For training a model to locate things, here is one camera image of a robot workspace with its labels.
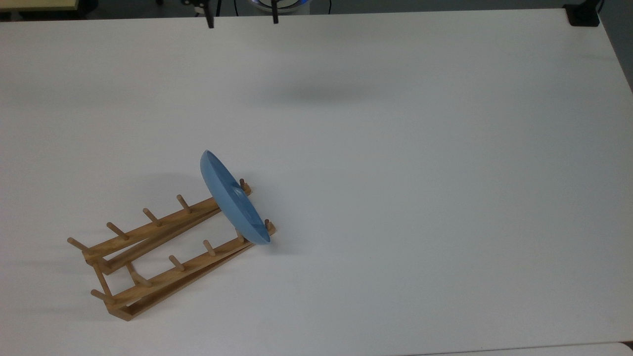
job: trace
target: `wooden surface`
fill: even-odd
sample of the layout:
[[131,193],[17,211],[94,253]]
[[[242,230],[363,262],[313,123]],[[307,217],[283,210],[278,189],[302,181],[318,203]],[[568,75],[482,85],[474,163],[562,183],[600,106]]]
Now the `wooden surface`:
[[0,11],[76,10],[79,0],[0,0]]
[[[633,339],[633,95],[603,27],[570,27],[560,9],[205,26],[0,23],[4,353]],[[104,315],[65,240],[93,246],[113,236],[104,217],[128,231],[152,224],[144,207],[181,209],[175,194],[209,198],[205,149],[252,185],[272,244],[133,322]],[[235,237],[224,220],[134,267],[155,276],[169,255],[220,246]],[[114,294],[133,288],[124,269],[106,278]]]

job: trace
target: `wooden peg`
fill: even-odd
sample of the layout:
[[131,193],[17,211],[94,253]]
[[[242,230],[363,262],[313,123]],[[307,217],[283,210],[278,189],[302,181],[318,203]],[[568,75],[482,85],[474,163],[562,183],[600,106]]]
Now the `wooden peg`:
[[240,188],[242,188],[243,191],[247,191],[248,189],[251,189],[251,187],[248,186],[248,183],[244,179],[239,180],[239,186]]
[[244,243],[244,235],[242,235],[237,229],[235,229],[235,232],[237,232],[237,240]]
[[130,277],[132,277],[132,279],[135,282],[141,283],[145,287],[151,287],[152,286],[152,282],[150,282],[147,279],[143,278],[143,276],[138,274],[138,272],[136,272],[135,270],[130,272]]
[[[127,272],[130,274],[130,277],[132,277],[132,273],[136,272],[136,268],[134,268],[131,262],[126,263],[125,267],[127,268]],[[132,280],[135,286],[138,286],[140,284],[136,279],[134,279],[134,277],[132,277]]]
[[123,232],[121,229],[119,229],[118,227],[116,227],[114,224],[112,224],[111,222],[108,222],[106,224],[106,226],[108,227],[108,229],[112,230],[115,234],[121,236],[121,238],[123,238],[123,240],[127,241],[130,236],[127,236],[125,234],[125,232]]
[[211,244],[209,243],[208,240],[202,241],[202,244],[204,244],[204,247],[206,247],[206,250],[209,251],[209,255],[215,256],[215,251],[213,250],[213,247],[211,247]]
[[273,225],[273,223],[270,222],[270,220],[268,219],[264,220],[264,226],[266,227],[266,230],[268,231],[269,235],[272,235],[275,232],[277,232],[277,228],[275,227],[275,225]]
[[174,255],[169,256],[169,261],[172,261],[173,265],[176,266],[178,270],[185,270],[185,266],[183,266]]
[[70,243],[74,247],[78,248],[79,250],[85,251],[88,255],[92,255],[92,252],[90,251],[90,249],[88,247],[86,247],[86,245],[84,245],[81,242],[77,241],[76,239],[68,238],[66,241],[68,241],[68,243]]
[[189,207],[189,205],[187,205],[187,202],[184,200],[184,198],[182,197],[182,195],[178,194],[176,195],[176,199],[178,199],[178,202],[180,203],[180,205],[182,205],[182,208],[188,213],[191,214],[191,208]]
[[108,303],[108,304],[114,304],[115,303],[115,299],[112,298],[111,296],[107,296],[105,294],[103,294],[102,292],[93,289],[90,291],[90,294],[92,294],[93,296],[96,296],[97,298],[101,299],[102,301]]
[[156,226],[162,225],[162,223],[154,216],[154,214],[152,214],[152,212],[149,211],[148,208],[143,208],[143,212],[154,222],[154,224],[156,224]]

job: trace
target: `black clamp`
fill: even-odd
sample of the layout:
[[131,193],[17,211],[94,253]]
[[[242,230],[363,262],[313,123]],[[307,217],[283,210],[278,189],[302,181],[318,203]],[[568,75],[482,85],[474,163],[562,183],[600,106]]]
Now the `black clamp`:
[[279,0],[271,0],[270,5],[273,9],[273,23],[279,23],[279,9],[277,9],[277,1]]
[[563,5],[563,9],[567,12],[567,20],[571,26],[578,27],[598,27],[600,19],[598,18],[598,12],[596,6],[600,0],[586,0],[580,5],[567,4]]
[[180,0],[183,5],[193,5],[197,8],[201,8],[204,11],[204,17],[206,17],[206,23],[209,28],[213,28],[213,13],[209,8],[209,0]]

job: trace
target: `plate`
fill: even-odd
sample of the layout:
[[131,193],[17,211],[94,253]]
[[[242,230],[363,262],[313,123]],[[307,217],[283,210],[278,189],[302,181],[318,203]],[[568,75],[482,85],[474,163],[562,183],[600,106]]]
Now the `plate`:
[[233,175],[211,151],[203,153],[200,171],[218,206],[244,238],[257,245],[270,243],[270,235],[257,210]]

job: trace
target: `wooden dowel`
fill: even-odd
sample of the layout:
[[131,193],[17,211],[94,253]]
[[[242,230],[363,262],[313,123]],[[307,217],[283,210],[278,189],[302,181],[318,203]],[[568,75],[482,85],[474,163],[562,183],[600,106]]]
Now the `wooden dowel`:
[[127,241],[130,238],[130,236],[127,236],[125,232],[123,232],[121,229],[116,227],[116,225],[112,224],[111,222],[108,222],[106,226],[108,227],[108,229],[112,230],[115,234],[121,236],[123,240]]
[[97,274],[99,283],[101,283],[101,288],[103,289],[103,293],[106,293],[107,296],[112,296],[112,292],[110,291],[110,287],[108,287],[106,278],[103,276],[103,272],[101,272],[101,267],[99,267],[99,263],[94,263],[92,265],[92,268],[94,269],[94,273]]
[[90,294],[92,294],[93,296],[96,296],[97,298],[101,299],[102,301],[108,303],[108,304],[114,304],[115,303],[115,299],[112,298],[111,296],[107,296],[105,294],[103,294],[102,292],[93,289],[90,291]]
[[237,229],[235,229],[235,232],[237,232],[237,240],[241,243],[244,242],[244,235],[242,235]]
[[148,208],[143,208],[143,212],[154,222],[154,224],[156,224],[156,226],[162,225],[162,223],[154,216],[154,214],[152,214],[152,212],[149,211]]
[[268,219],[264,221],[264,226],[266,227],[266,230],[268,231],[269,235],[272,235],[275,232],[277,232],[277,228],[275,227],[275,225],[273,225],[273,223],[270,222],[270,220]]
[[185,270],[185,266],[183,266],[174,255],[169,256],[169,261],[172,261],[173,265],[176,266],[178,270]]
[[90,251],[90,249],[86,245],[77,241],[76,239],[68,238],[66,241],[68,241],[68,243],[78,248],[79,250],[85,251],[88,255],[92,255],[92,252]]
[[132,277],[132,279],[135,282],[141,283],[142,285],[144,285],[146,287],[151,287],[152,286],[152,282],[150,282],[147,279],[143,278],[143,276],[138,274],[136,271],[130,272],[130,277]]
[[[127,272],[130,274],[130,277],[132,277],[132,273],[136,272],[136,269],[134,268],[132,263],[131,262],[126,263],[125,267],[127,268]],[[135,286],[138,286],[140,284],[136,279],[134,279],[134,277],[132,277],[132,280]]]
[[239,186],[240,188],[242,188],[243,191],[251,189],[251,187],[248,186],[248,183],[244,179],[239,180]]
[[209,255],[215,256],[215,250],[213,250],[213,247],[211,247],[211,244],[209,243],[208,240],[202,241],[202,244],[204,244],[204,247],[206,247],[206,250],[209,251]]
[[178,202],[180,203],[180,205],[182,205],[182,208],[188,213],[191,214],[191,208],[189,207],[189,205],[187,205],[187,202],[184,200],[184,198],[182,197],[182,195],[178,194],[176,195],[176,199],[178,199]]

